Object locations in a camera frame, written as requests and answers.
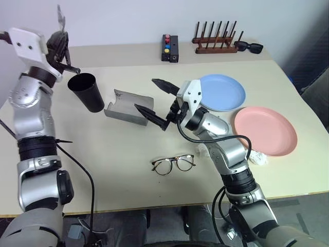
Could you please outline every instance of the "blue plate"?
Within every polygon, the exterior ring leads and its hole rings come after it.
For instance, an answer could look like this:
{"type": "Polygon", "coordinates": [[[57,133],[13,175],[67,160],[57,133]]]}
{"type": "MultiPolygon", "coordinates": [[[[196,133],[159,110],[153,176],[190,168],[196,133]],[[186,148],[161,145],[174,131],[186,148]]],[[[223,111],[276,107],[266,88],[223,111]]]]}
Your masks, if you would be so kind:
{"type": "Polygon", "coordinates": [[[244,88],[231,77],[207,75],[200,78],[201,104],[213,111],[231,111],[243,104],[246,99],[244,88]]]}

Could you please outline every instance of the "glasses lens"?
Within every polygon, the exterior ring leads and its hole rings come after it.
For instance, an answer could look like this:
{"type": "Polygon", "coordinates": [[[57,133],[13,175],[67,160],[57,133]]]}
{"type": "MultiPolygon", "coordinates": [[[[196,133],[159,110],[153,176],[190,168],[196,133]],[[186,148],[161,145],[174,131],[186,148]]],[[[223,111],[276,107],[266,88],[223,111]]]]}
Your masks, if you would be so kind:
{"type": "Polygon", "coordinates": [[[260,44],[256,44],[256,43],[252,43],[250,45],[250,52],[255,53],[255,54],[259,54],[262,52],[263,49],[263,45],[260,44]]]}
{"type": "Polygon", "coordinates": [[[177,166],[181,171],[188,171],[193,166],[193,156],[192,155],[184,155],[178,158],[177,166]]]}
{"type": "Polygon", "coordinates": [[[171,170],[171,162],[169,160],[157,161],[154,167],[159,175],[167,175],[171,170]]]}
{"type": "Polygon", "coordinates": [[[238,51],[244,51],[248,47],[248,43],[244,41],[235,41],[234,46],[237,47],[238,51]]]}

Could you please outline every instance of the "black cable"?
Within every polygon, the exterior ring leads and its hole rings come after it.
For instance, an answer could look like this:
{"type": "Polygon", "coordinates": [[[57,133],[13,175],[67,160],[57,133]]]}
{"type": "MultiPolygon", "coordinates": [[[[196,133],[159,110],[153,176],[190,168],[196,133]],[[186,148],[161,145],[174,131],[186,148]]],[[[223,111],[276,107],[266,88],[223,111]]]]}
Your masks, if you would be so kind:
{"type": "Polygon", "coordinates": [[[223,141],[223,140],[234,139],[234,138],[245,139],[248,143],[248,152],[247,152],[246,158],[249,159],[249,156],[250,156],[250,153],[251,153],[251,141],[247,136],[244,136],[244,135],[230,135],[230,136],[225,136],[225,137],[216,138],[216,139],[212,139],[212,140],[197,140],[197,139],[192,139],[192,138],[188,137],[184,133],[184,131],[181,129],[180,123],[181,123],[181,121],[178,119],[177,120],[178,131],[180,132],[182,137],[184,137],[186,140],[188,140],[192,143],[216,143],[216,142],[220,142],[220,141],[223,141]]]}
{"type": "Polygon", "coordinates": [[[224,244],[221,236],[220,236],[220,233],[218,232],[218,229],[217,229],[217,225],[216,225],[216,220],[215,220],[215,206],[216,206],[216,201],[217,201],[217,198],[219,197],[219,195],[221,194],[221,192],[225,189],[225,186],[223,186],[218,192],[217,194],[215,195],[214,197],[214,200],[212,201],[212,205],[211,205],[211,219],[212,219],[212,224],[214,226],[214,229],[215,229],[215,233],[217,235],[217,238],[218,240],[220,241],[221,244],[224,244]]]}
{"type": "Polygon", "coordinates": [[[89,234],[89,238],[88,241],[91,240],[91,235],[93,234],[93,223],[94,223],[94,202],[95,202],[95,185],[94,185],[94,180],[92,178],[92,176],[90,175],[90,173],[86,170],[86,168],[84,168],[73,156],[71,156],[68,152],[66,152],[60,145],[58,145],[58,143],[56,144],[56,146],[63,152],[66,154],[66,156],[68,156],[71,160],[73,160],[88,176],[90,183],[92,184],[92,208],[90,210],[90,234],[89,234]]]}
{"type": "Polygon", "coordinates": [[[229,221],[229,220],[225,217],[225,215],[223,214],[223,212],[222,212],[222,200],[223,200],[224,195],[225,195],[225,190],[223,190],[223,193],[222,193],[222,195],[221,195],[221,197],[220,197],[220,201],[218,202],[218,211],[220,212],[221,217],[222,217],[227,223],[229,223],[230,225],[232,225],[232,222],[229,221]]]}
{"type": "MultiPolygon", "coordinates": [[[[223,200],[223,197],[224,197],[225,194],[226,194],[226,192],[225,192],[225,190],[223,190],[223,193],[222,193],[222,195],[221,195],[221,197],[220,197],[220,201],[218,202],[218,210],[220,211],[220,214],[221,214],[222,218],[223,218],[228,224],[230,224],[230,225],[233,226],[233,223],[232,223],[231,221],[229,221],[227,218],[225,218],[225,216],[224,216],[224,214],[223,214],[223,212],[222,212],[222,200],[223,200]]],[[[247,243],[242,239],[242,237],[241,237],[241,242],[242,242],[243,247],[248,247],[247,243]]]]}
{"type": "Polygon", "coordinates": [[[86,235],[84,235],[83,232],[81,232],[81,234],[82,234],[82,236],[83,236],[83,238],[84,238],[84,244],[86,244],[86,235]]]}
{"type": "Polygon", "coordinates": [[[1,119],[0,119],[0,125],[2,125],[9,132],[9,134],[11,134],[11,136],[16,139],[15,133],[1,119]]]}

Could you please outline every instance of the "crumpled paper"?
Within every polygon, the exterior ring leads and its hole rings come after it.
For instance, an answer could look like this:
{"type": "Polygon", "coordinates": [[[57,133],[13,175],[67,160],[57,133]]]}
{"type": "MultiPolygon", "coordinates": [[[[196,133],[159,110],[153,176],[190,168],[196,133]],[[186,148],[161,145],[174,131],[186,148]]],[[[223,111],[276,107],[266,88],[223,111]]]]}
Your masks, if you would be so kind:
{"type": "Polygon", "coordinates": [[[256,165],[266,165],[268,164],[267,155],[257,151],[251,151],[249,159],[256,165]]]}

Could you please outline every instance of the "white table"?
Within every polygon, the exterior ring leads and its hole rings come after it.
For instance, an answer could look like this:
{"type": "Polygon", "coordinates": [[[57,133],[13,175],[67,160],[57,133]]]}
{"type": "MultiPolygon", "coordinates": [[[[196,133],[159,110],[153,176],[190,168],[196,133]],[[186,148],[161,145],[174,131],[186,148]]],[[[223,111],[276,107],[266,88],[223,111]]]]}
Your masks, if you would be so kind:
{"type": "MultiPolygon", "coordinates": [[[[161,78],[181,86],[185,80],[206,74],[224,74],[239,81],[246,91],[240,107],[263,106],[285,116],[298,136],[296,149],[283,157],[269,157],[269,164],[250,164],[256,181],[266,197],[289,197],[329,190],[329,135],[315,113],[298,95],[294,86],[266,51],[237,54],[196,55],[192,44],[181,43],[180,63],[159,60],[158,44],[73,47],[73,66],[92,73],[103,98],[108,101],[113,89],[154,98],[154,111],[165,118],[174,96],[161,91],[151,78],[161,78]]],[[[77,158],[92,174],[96,186],[96,211],[124,210],[169,205],[211,202],[223,185],[210,158],[195,158],[188,172],[173,167],[165,177],[151,171],[150,161],[157,157],[195,154],[196,144],[183,139],[174,124],[164,132],[148,123],[146,127],[90,113],[67,88],[73,74],[64,73],[53,88],[52,115],[57,138],[73,144],[61,146],[77,158]]],[[[229,120],[238,110],[215,113],[229,120]]],[[[10,127],[13,110],[6,103],[0,118],[10,127]]],[[[0,215],[21,213],[17,201],[16,141],[0,128],[0,215]]],[[[64,207],[67,213],[88,213],[90,183],[83,171],[60,150],[63,168],[69,171],[75,196],[64,207]]]]}

